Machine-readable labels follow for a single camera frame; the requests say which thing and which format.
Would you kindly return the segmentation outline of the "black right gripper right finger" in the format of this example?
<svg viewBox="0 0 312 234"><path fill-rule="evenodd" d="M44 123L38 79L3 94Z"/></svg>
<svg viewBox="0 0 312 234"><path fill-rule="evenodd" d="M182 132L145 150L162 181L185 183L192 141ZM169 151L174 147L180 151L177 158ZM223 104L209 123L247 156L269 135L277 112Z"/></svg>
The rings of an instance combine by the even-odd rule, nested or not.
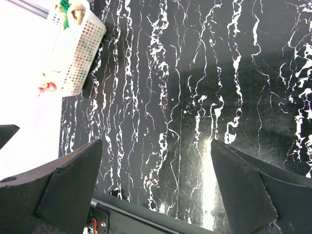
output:
<svg viewBox="0 0 312 234"><path fill-rule="evenodd" d="M234 234L310 234L312 180L211 143L213 167Z"/></svg>

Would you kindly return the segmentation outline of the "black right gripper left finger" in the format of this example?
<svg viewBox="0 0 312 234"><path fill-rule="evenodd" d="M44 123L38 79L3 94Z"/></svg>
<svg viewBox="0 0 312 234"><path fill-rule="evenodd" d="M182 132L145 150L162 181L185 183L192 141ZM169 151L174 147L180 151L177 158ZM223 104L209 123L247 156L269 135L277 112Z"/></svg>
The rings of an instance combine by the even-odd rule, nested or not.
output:
<svg viewBox="0 0 312 234"><path fill-rule="evenodd" d="M81 234L102 158L102 141L0 182L2 234Z"/></svg>

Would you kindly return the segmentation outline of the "salmon pink t shirt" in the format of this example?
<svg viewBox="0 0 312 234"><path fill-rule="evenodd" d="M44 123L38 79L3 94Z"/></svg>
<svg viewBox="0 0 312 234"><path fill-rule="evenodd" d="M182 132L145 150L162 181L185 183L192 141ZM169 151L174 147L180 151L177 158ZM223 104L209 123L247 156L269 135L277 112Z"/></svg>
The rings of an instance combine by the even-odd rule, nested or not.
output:
<svg viewBox="0 0 312 234"><path fill-rule="evenodd" d="M56 80L59 76L59 72L48 70L42 72L42 75L38 83L38 97L48 91L55 92L58 88Z"/></svg>

